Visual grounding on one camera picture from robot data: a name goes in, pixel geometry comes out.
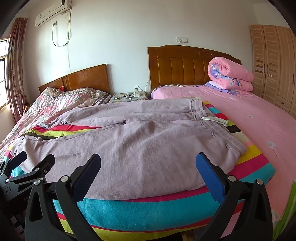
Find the wardrobe drawer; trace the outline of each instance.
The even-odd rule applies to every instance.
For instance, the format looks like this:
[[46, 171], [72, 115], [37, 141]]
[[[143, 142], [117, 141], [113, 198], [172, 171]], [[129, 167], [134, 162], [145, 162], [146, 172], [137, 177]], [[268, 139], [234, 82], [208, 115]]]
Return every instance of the wardrobe drawer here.
[[289, 113], [290, 108], [291, 108], [291, 102], [287, 101], [283, 97], [280, 97], [279, 95], [278, 95], [278, 97], [276, 99], [276, 105], [278, 107], [281, 107], [283, 110], [287, 111], [288, 113]]

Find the silver screw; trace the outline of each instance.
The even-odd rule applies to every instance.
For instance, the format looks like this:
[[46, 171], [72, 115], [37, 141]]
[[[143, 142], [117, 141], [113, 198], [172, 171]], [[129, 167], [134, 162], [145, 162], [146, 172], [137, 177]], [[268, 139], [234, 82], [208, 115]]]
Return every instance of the silver screw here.
[[236, 179], [235, 176], [229, 176], [228, 180], [231, 181], [231, 182], [235, 182], [237, 179]]
[[259, 185], [262, 185], [262, 184], [263, 184], [263, 181], [262, 181], [261, 179], [257, 179], [257, 183], [258, 183]]
[[37, 180], [34, 181], [34, 185], [39, 185], [40, 182], [41, 182], [41, 181], [40, 181], [39, 179], [37, 179]]
[[66, 181], [68, 181], [68, 179], [69, 179], [68, 176], [63, 176], [63, 177], [61, 178], [61, 181], [62, 181], [63, 183], [65, 183]]

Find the headboard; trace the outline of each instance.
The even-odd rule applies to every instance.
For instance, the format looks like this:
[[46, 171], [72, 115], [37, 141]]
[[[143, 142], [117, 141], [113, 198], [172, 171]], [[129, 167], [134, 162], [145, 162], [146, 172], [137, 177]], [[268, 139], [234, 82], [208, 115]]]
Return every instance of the headboard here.
[[59, 79], [40, 86], [39, 92], [41, 93], [47, 87], [56, 89], [64, 87], [65, 91], [89, 87], [110, 93], [106, 64], [101, 64], [65, 75]]
[[214, 57], [242, 64], [229, 54], [181, 45], [148, 47], [151, 90], [161, 85], [203, 85], [210, 81], [208, 65]]

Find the wardrobe door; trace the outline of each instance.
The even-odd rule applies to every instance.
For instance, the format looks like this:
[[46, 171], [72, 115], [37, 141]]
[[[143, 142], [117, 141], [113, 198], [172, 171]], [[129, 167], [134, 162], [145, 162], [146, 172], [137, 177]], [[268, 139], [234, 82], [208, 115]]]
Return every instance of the wardrobe door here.
[[262, 25], [250, 25], [253, 43], [253, 74], [252, 85], [255, 95], [262, 98], [265, 84], [266, 51]]
[[263, 99], [276, 104], [281, 66], [279, 40], [275, 26], [263, 25], [262, 27], [266, 46], [266, 77]]
[[[296, 61], [296, 37], [292, 30], [290, 29], [290, 33], [292, 36], [293, 40], [293, 46], [294, 46], [294, 56], [295, 56], [295, 61]], [[296, 119], [296, 83], [295, 83], [295, 77], [296, 77], [296, 68], [294, 70], [294, 94], [293, 94], [293, 99], [292, 99], [292, 104], [291, 104], [291, 109], [289, 114]]]
[[292, 102], [295, 81], [295, 56], [290, 28], [276, 26], [281, 53], [281, 72], [278, 95]]

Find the wall-mounted air conditioner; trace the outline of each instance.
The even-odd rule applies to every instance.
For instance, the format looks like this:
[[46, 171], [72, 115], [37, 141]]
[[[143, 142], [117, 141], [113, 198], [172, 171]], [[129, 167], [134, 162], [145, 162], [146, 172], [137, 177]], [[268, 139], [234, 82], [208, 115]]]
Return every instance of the wall-mounted air conditioner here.
[[40, 27], [55, 16], [69, 10], [71, 8], [72, 0], [59, 0], [48, 9], [40, 13], [35, 19], [35, 27]]

